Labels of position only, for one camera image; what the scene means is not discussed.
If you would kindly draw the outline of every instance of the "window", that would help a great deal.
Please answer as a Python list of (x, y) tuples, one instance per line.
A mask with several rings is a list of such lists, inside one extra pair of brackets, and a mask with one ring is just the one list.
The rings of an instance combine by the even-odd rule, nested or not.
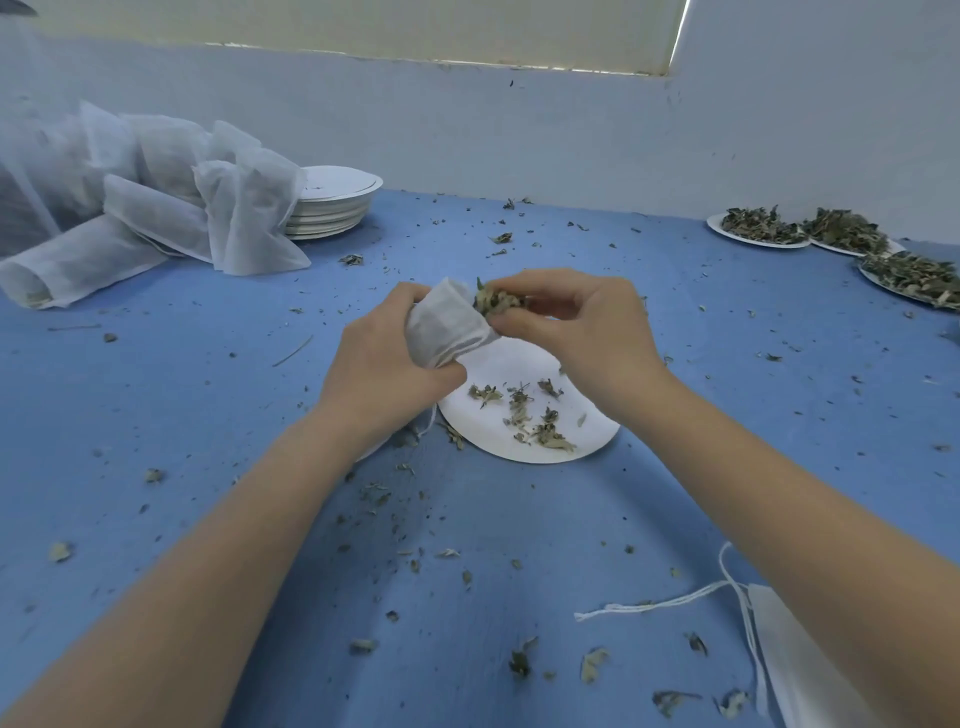
[(56, 35), (663, 75), (690, 0), (35, 0)]

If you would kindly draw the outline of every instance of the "plate of dried leaves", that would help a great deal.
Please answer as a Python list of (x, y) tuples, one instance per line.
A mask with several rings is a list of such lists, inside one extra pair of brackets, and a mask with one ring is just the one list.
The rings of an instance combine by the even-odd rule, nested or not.
[(960, 312), (960, 278), (953, 263), (900, 251), (866, 255), (857, 266), (863, 277), (891, 293)]
[(774, 205), (747, 209), (731, 207), (726, 213), (710, 215), (707, 226), (725, 237), (763, 248), (795, 250), (810, 244), (806, 231), (797, 223), (784, 223)]
[(519, 463), (564, 463), (605, 446), (620, 428), (560, 372), (560, 362), (519, 339), (497, 339), (459, 358), (467, 382), (440, 401), (465, 439)]
[(878, 230), (876, 223), (848, 209), (817, 207), (817, 216), (804, 220), (804, 230), (815, 246), (841, 255), (891, 255), (905, 250)]

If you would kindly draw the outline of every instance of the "stack of paper plates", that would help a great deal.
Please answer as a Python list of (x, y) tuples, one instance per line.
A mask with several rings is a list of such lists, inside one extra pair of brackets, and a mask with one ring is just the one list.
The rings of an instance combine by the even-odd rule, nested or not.
[(287, 220), (291, 240), (313, 240), (354, 227), (370, 209), (383, 180), (349, 167), (304, 167), (306, 183)]

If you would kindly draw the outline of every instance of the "left hand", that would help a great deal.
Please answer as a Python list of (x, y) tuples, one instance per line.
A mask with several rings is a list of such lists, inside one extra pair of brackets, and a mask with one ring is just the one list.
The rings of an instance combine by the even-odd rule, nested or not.
[(344, 328), (309, 417), (335, 423), (357, 456), (467, 381), (462, 364), (423, 369), (407, 351), (407, 314), (429, 291), (398, 283), (383, 303)]

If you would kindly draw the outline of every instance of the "right hand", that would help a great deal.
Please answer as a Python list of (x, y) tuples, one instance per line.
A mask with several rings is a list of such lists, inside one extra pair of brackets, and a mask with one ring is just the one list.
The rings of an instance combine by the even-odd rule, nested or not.
[(556, 356), (570, 381), (611, 419), (623, 423), (638, 396), (673, 379), (657, 354), (643, 299), (628, 280), (553, 268), (488, 285), (529, 298), (529, 310), (490, 317), (497, 333)]

